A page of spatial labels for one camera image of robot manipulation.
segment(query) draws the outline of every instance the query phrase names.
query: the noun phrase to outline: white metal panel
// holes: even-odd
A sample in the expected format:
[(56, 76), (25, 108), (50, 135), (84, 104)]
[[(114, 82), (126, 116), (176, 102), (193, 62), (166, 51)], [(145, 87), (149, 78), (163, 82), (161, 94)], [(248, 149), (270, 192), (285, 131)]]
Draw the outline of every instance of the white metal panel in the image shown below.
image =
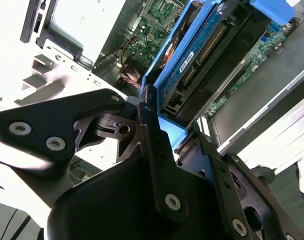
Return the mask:
[(304, 157), (304, 99), (280, 118), (238, 156), (249, 168), (258, 165), (279, 174)]
[(126, 0), (58, 0), (50, 27), (97, 60)]

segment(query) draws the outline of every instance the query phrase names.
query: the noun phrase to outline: black plastic bracket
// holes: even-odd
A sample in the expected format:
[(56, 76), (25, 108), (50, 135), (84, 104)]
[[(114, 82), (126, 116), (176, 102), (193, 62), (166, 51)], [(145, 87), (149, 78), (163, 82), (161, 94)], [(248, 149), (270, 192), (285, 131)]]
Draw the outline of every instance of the black plastic bracket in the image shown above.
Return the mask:
[[(235, 154), (227, 153), (223, 161), (229, 166), (231, 172), (245, 186), (247, 194), (240, 199), (247, 215), (251, 228), (262, 230), (264, 239), (293, 239), (304, 240), (304, 233), (293, 222), (284, 209), (278, 204), (275, 197), (252, 173), (246, 164)], [(254, 216), (248, 209), (253, 209), (258, 215)]]
[[(119, 146), (117, 162), (141, 156), (146, 167), (150, 187), (152, 209), (163, 219), (183, 223), (188, 216), (188, 205), (181, 184), (177, 178), (168, 134), (160, 129), (157, 115), (156, 88), (148, 85), (144, 89), (144, 102), (137, 105), (136, 132), (132, 141), (121, 152)], [(174, 195), (180, 205), (171, 209), (166, 202), (168, 194)]]
[[(123, 98), (114, 91), (101, 89), (1, 111), (0, 144), (6, 148), (10, 146), (18, 154), (26, 154), (26, 159), (25, 162), (20, 162), (0, 156), (0, 162), (43, 173), (55, 166), (65, 165), (82, 147), (104, 140), (103, 137), (90, 138), (85, 142), (92, 121), (104, 114), (120, 113), (125, 104)], [(10, 125), (17, 122), (28, 124), (30, 133), (12, 133)], [(61, 138), (64, 149), (49, 149), (46, 141), (50, 137)]]

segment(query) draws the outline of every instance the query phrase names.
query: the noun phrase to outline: hole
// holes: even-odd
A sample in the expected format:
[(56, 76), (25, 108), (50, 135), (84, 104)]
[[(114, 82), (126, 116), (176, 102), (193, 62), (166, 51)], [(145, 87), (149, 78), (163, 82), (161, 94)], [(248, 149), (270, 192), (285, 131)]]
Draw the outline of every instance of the hole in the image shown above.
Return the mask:
[(262, 228), (262, 218), (253, 206), (246, 207), (244, 209), (244, 214), (248, 225), (253, 229), (254, 232), (257, 232)]
[(130, 128), (128, 126), (122, 126), (119, 130), (120, 134), (126, 134), (128, 132), (130, 132)]
[(44, 1), (44, 2), (41, 3), (40, 9), (45, 10), (46, 6), (47, 6), (46, 2)]
[(242, 226), (241, 226), (240, 224), (237, 224), (236, 226), (237, 226), (237, 228), (238, 228), (240, 231), (243, 230), (243, 228), (242, 228)]
[(120, 101), (120, 98), (119, 98), (118, 96), (112, 95), (111, 98), (112, 98), (113, 100), (115, 100), (115, 101)]
[(55, 55), (55, 59), (60, 61), (62, 59), (62, 57), (61, 57), (61, 55), (57, 54), (57, 55)]
[(19, 131), (19, 132), (24, 132), (26, 130), (26, 128), (24, 126), (16, 126), (15, 130)]
[(101, 84), (100, 82), (98, 82), (98, 81), (94, 81), (94, 84), (97, 85), (97, 86), (99, 86), (99, 87), (101, 87), (101, 85), (102, 85), (102, 84)]
[(231, 188), (231, 185), (230, 184), (228, 184), (227, 182), (224, 182), (224, 185), (228, 188), (228, 189), (230, 189)]
[(176, 206), (178, 204), (177, 201), (173, 197), (171, 197), (169, 200), (173, 206)]
[(59, 147), (61, 145), (61, 143), (59, 143), (58, 141), (54, 140), (54, 141), (51, 141), (51, 145)]
[(76, 71), (76, 72), (79, 71), (79, 69), (77, 69), (75, 66), (71, 66), (71, 69)]
[(232, 175), (232, 178), (233, 178), (233, 182), (234, 182), (234, 185), (239, 189), (241, 188), (241, 184), (239, 183), (239, 179), (237, 176), (235, 176), (234, 174)]
[(34, 32), (35, 33), (38, 33), (39, 32), (39, 28), (40, 28), (40, 25), (41, 25), (41, 21), (42, 21), (42, 14), (38, 14), (37, 15), (37, 19), (36, 19), (36, 23), (35, 23), (35, 26), (34, 26)]

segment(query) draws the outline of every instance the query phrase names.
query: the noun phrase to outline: red wire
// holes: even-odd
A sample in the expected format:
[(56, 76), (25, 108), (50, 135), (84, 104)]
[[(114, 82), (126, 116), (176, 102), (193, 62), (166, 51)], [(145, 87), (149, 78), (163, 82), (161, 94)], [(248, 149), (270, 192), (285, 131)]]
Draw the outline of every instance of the red wire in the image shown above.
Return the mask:
[(140, 86), (138, 83), (136, 83), (136, 82), (134, 82), (134, 81), (131, 81), (131, 80), (129, 80), (129, 79), (126, 79), (126, 78), (124, 78), (124, 77), (121, 77), (121, 79), (122, 79), (123, 81), (127, 82), (128, 84), (133, 85), (133, 86), (136, 87), (137, 89), (141, 89), (141, 86)]

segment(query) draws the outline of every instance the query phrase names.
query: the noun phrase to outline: electronic component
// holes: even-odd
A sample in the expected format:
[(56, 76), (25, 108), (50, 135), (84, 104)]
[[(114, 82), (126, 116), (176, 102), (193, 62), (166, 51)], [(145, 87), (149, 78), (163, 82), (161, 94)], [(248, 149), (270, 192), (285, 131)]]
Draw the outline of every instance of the electronic component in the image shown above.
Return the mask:
[(144, 10), (144, 17), (166, 31), (173, 28), (175, 17), (180, 15), (184, 5), (174, 0), (150, 0)]
[(143, 65), (129, 56), (120, 69), (120, 76), (123, 81), (139, 89), (141, 87), (141, 76), (146, 72), (146, 70), (147, 69)]
[(142, 18), (133, 36), (137, 37), (137, 41), (127, 46), (124, 56), (126, 58), (131, 56), (147, 68), (154, 60), (168, 33), (159, 25)]
[(127, 46), (124, 56), (131, 56), (146, 68), (149, 67), (187, 2), (187, 0), (150, 0), (133, 33), (138, 41)]
[(238, 1), (214, 7), (160, 86), (160, 112), (182, 126), (190, 124), (266, 32), (269, 22), (262, 13)]
[(169, 62), (173, 53), (177, 49), (179, 42), (182, 40), (183, 36), (184, 36), (184, 33), (182, 31), (178, 31), (174, 35), (172, 40), (168, 43), (164, 56), (162, 57), (162, 60), (159, 64), (160, 69), (163, 69), (165, 67), (165, 65)]
[(225, 88), (226, 90), (224, 92), (226, 94), (224, 96), (221, 94), (208, 107), (208, 109), (204, 112), (204, 116), (206, 118), (211, 118), (223, 106), (229, 97), (235, 93), (248, 78), (250, 78), (253, 72), (255, 72), (265, 60), (267, 60), (273, 54), (280, 54), (283, 51), (283, 48), (280, 47), (280, 44), (282, 44), (283, 41), (287, 38), (288, 32), (293, 31), (294, 27), (295, 25), (293, 25), (293, 27), (283, 28), (273, 21), (268, 25), (264, 35), (257, 41), (254, 47), (247, 54), (247, 69), (245, 72), (242, 72), (242, 76), (237, 79), (237, 81), (234, 82), (232, 86), (231, 84), (229, 85), (230, 88)]

